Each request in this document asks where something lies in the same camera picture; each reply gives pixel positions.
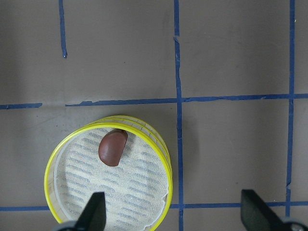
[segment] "gray floor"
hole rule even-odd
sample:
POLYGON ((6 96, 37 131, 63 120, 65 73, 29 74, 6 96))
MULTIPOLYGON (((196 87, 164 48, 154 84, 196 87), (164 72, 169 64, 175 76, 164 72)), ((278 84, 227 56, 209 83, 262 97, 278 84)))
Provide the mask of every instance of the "gray floor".
MULTIPOLYGON (((243 188, 255 189, 285 216, 289 96, 278 99, 277 94, 289 93, 288 0, 180 0, 182 151, 174 2, 64 0, 64 10, 67 59, 61 51, 58 1, 0 1, 0 106, 42 103, 0 110, 0 230, 56 225, 49 210, 27 211, 47 206, 43 176, 50 154, 77 128, 117 114, 145 120, 169 148, 173 207, 157 230, 242 231, 243 188), (206 98, 273 94, 274 99, 206 98), (117 101, 132 99, 155 100, 117 101), (65 106, 109 100, 120 105, 65 106)), ((308 2, 297 0, 295 94, 308 93, 307 12, 308 2)), ((290 215, 308 223, 308 96, 301 97, 294 100, 288 188, 290 215)))

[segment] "white mesh fabric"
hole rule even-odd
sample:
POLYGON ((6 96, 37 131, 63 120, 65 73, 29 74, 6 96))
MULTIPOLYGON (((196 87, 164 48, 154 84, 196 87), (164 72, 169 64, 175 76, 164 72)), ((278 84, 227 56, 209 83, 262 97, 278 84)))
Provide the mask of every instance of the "white mesh fabric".
POLYGON ((98 157, 99 143, 112 128, 81 133, 63 148, 55 169, 55 191, 69 219, 77 219, 93 192, 105 192, 106 231, 142 231, 161 215, 168 193, 164 166, 155 151, 128 132, 117 167, 98 157))

